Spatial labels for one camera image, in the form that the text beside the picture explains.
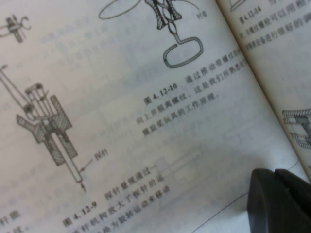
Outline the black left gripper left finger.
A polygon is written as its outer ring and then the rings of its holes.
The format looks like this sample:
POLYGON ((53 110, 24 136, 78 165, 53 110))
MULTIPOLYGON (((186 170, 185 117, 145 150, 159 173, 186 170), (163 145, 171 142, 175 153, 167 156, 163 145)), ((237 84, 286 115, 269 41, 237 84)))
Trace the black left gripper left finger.
POLYGON ((251 173, 247 213, 252 233, 309 233, 311 219, 301 210, 275 171, 251 173))

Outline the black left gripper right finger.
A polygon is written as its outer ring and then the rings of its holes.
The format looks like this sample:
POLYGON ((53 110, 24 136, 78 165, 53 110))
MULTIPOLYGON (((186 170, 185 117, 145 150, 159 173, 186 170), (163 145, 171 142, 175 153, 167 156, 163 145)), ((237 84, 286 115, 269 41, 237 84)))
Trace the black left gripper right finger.
POLYGON ((301 210, 311 218, 311 185, 286 169, 276 169, 275 175, 288 189, 301 210))

